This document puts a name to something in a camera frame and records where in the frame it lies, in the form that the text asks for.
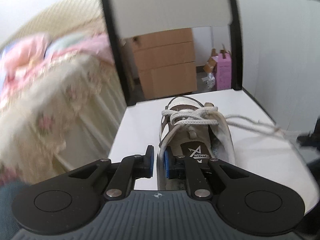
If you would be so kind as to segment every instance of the crosshair symbol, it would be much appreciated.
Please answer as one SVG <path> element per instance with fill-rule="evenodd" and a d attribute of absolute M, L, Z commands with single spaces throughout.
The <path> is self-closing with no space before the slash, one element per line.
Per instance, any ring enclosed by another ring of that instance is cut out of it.
<path fill-rule="evenodd" d="M 160 197 L 162 197 L 163 195 L 162 195 L 161 193 L 156 193 L 156 194 L 154 194 L 153 196 L 156 197 L 156 198 L 160 198 Z"/>

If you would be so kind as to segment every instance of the silver rivet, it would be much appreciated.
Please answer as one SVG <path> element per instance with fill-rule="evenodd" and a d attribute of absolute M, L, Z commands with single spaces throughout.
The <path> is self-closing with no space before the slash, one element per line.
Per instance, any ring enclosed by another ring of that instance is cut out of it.
<path fill-rule="evenodd" d="M 207 196 L 209 196 L 210 195 L 210 191 L 209 190 L 206 190 L 206 189 L 197 189 L 196 191 L 195 191 L 195 195 L 197 196 L 197 197 L 207 197 Z"/>
<path fill-rule="evenodd" d="M 119 197 L 122 194 L 122 191 L 116 188 L 109 189 L 106 194 L 109 197 Z"/>

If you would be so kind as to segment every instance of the shoe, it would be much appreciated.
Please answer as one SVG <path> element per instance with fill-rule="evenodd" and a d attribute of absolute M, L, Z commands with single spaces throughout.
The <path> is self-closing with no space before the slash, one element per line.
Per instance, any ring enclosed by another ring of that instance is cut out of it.
<path fill-rule="evenodd" d="M 202 105 L 190 97 L 175 97 L 162 111 L 162 116 L 157 160 L 159 190 L 184 188 L 182 180 L 166 178 L 164 155 L 167 147 L 173 155 L 190 156 L 199 163 L 219 158 L 235 165 L 227 121 L 213 104 Z"/>

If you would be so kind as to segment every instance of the white table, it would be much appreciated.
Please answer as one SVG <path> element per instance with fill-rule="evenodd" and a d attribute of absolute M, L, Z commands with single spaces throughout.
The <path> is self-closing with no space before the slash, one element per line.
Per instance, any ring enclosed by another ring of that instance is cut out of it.
<path fill-rule="evenodd" d="M 223 90 L 191 95 L 201 103 L 211 102 L 226 114 L 240 114 L 272 123 L 265 112 L 243 91 Z M 111 148 L 109 158 L 120 162 L 124 157 L 144 154 L 148 145 L 155 147 L 154 172 L 151 179 L 138 179 L 135 189 L 157 190 L 156 155 L 159 151 L 161 111 L 170 98 L 137 103 L 127 107 Z M 287 141 L 230 127 L 240 168 L 286 185 L 303 198 L 306 212 L 319 200 L 319 189 L 304 161 Z"/>

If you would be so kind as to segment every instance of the gray ribbed surface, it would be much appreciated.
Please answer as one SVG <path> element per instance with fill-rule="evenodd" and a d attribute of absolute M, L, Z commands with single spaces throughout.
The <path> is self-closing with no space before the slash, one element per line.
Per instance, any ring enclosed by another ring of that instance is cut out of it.
<path fill-rule="evenodd" d="M 155 193 L 163 196 L 156 198 Z M 208 202 L 185 191 L 132 191 L 124 200 L 108 202 L 85 227 L 59 236 L 39 236 L 22 229 L 14 240 L 301 240 L 294 233 L 259 237 L 225 224 Z"/>

